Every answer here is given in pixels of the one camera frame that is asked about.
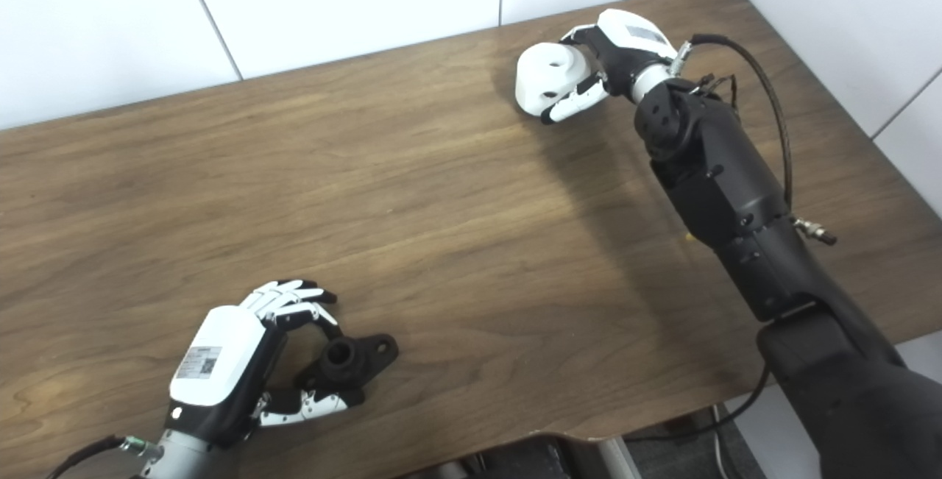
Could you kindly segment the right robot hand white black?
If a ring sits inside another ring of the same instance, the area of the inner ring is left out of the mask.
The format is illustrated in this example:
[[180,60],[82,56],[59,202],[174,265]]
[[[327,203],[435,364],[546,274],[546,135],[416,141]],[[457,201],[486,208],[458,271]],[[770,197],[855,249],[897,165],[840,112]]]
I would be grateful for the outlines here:
[[539,115],[543,124],[559,123],[610,96],[638,104],[656,85],[678,77],[674,63],[679,53],[662,30],[625,10],[603,10],[594,24],[573,27],[559,44],[582,47],[598,69],[546,107]]

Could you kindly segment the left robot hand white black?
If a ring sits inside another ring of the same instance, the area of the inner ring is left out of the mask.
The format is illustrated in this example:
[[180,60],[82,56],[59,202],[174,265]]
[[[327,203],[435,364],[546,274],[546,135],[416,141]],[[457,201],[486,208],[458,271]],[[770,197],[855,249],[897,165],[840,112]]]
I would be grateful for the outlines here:
[[362,405],[366,392],[350,386],[268,388],[290,331],[312,324],[329,339],[342,338],[326,309],[336,299],[310,280],[275,280],[237,305],[211,309],[169,383],[165,430],[229,448],[260,427],[313,421]]

